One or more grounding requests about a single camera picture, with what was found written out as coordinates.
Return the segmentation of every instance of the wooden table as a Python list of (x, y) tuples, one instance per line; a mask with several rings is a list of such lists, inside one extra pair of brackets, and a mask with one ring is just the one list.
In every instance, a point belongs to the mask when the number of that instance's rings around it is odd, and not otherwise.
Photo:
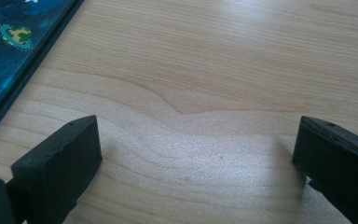
[(291, 163), (301, 115), (358, 134), (358, 1), (86, 0), (0, 123), (0, 178), (98, 117), (71, 223), (348, 223)]

